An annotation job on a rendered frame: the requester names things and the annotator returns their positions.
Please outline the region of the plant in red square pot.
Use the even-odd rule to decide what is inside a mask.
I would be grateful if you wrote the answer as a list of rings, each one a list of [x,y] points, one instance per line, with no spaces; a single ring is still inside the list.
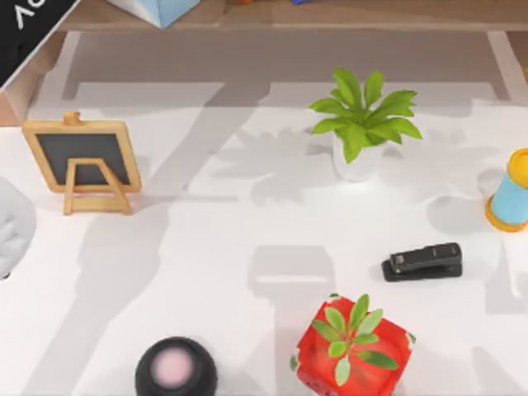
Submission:
[[[393,396],[416,337],[370,309],[370,297],[331,294],[290,358],[299,382],[318,396]]]

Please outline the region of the black stapler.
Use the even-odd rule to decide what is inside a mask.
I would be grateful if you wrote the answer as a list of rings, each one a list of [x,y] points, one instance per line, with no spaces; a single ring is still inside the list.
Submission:
[[[429,245],[390,254],[381,268],[388,282],[461,277],[462,251],[458,243]]]

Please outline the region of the light blue box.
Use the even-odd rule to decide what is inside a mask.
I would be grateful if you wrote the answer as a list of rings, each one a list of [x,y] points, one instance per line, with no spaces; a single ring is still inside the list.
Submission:
[[[106,0],[113,6],[146,21],[158,29],[166,29],[196,7],[200,0]]]

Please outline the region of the blue and yellow cup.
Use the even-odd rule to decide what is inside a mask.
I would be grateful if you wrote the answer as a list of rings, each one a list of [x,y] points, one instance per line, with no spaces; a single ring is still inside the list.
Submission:
[[[516,150],[508,160],[499,187],[485,205],[488,222],[504,232],[528,227],[528,148]]]

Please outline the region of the black round pot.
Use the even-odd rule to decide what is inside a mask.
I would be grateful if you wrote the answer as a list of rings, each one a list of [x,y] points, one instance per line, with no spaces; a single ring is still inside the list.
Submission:
[[[218,371],[211,354],[188,337],[167,337],[139,359],[136,396],[215,396]]]

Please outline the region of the pale grey rounded box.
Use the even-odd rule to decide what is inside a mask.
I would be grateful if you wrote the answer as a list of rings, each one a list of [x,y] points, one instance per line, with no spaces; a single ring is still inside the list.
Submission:
[[[0,281],[20,263],[36,229],[32,202],[6,178],[0,177]]]

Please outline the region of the wooden framed blackboard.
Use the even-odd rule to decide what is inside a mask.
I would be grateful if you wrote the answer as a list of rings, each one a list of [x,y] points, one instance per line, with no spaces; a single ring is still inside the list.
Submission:
[[[75,111],[62,120],[28,120],[21,131],[47,187],[64,195],[65,215],[132,213],[126,195],[142,184],[125,122],[82,120]]]

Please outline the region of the green plant in white pot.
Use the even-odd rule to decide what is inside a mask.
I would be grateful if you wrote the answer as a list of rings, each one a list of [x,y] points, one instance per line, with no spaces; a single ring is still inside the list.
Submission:
[[[342,180],[364,182],[374,175],[387,144],[401,145],[405,136],[422,138],[412,122],[417,92],[398,89],[384,95],[380,71],[372,72],[364,83],[342,67],[332,76],[336,86],[330,95],[309,106],[326,116],[312,134],[332,136],[333,166]]]

